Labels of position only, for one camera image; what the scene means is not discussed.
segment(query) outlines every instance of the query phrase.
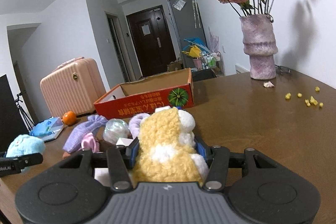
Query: pink suitcase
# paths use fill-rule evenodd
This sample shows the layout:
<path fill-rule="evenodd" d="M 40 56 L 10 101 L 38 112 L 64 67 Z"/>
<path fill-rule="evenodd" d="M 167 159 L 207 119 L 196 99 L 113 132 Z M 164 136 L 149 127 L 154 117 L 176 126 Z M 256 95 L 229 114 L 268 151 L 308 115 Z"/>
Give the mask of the pink suitcase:
<path fill-rule="evenodd" d="M 62 117 L 73 111 L 76 115 L 91 113 L 93 103 L 106 93 L 92 58 L 75 58 L 58 66 L 40 83 L 41 91 L 50 113 Z"/>

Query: curly yellow fur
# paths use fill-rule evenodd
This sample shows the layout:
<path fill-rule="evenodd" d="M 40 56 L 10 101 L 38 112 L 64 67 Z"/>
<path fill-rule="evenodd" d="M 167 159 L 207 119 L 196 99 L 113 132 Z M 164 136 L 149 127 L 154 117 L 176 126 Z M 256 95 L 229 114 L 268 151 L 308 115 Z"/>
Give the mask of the curly yellow fur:
<path fill-rule="evenodd" d="M 177 108 L 154 113 L 143 122 L 138 136 L 139 154 L 132 172 L 134 185 L 139 181 L 197 181 L 202 185 L 202 178 L 189 155 L 196 151 L 190 145 L 181 145 L 179 134 L 180 120 Z M 176 153 L 164 163 L 152 160 L 151 151 L 157 145 L 172 145 Z"/>

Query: cardboard box on floor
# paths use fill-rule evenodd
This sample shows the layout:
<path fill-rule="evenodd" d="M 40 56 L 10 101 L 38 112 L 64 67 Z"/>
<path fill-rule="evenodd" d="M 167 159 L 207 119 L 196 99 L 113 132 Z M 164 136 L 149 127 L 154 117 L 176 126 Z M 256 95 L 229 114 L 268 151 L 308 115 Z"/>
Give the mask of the cardboard box on floor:
<path fill-rule="evenodd" d="M 163 106 L 187 108 L 193 105 L 190 68 L 116 85 L 94 103 L 97 113 L 106 119 L 122 119 L 143 112 L 153 113 L 157 107 Z"/>
<path fill-rule="evenodd" d="M 182 63 L 179 61 L 171 62 L 169 65 L 167 65 L 167 71 L 176 71 L 182 69 Z"/>

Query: paper notice on door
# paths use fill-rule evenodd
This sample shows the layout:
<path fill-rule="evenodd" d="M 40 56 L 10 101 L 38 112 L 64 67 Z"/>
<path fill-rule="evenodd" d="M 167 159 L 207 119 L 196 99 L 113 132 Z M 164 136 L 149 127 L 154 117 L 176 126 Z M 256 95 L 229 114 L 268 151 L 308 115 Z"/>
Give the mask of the paper notice on door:
<path fill-rule="evenodd" d="M 151 34 L 151 31 L 149 30 L 149 25 L 142 26 L 142 32 L 143 32 L 143 35 Z"/>

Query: black monitor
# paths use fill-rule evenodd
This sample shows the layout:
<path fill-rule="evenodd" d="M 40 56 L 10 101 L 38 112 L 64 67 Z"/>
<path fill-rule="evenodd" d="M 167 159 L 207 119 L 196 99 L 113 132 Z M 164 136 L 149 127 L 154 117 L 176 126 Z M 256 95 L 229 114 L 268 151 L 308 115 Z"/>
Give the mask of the black monitor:
<path fill-rule="evenodd" d="M 11 142 L 20 134 L 27 134 L 20 112 L 15 100 L 7 76 L 0 77 L 0 152 L 7 151 Z"/>

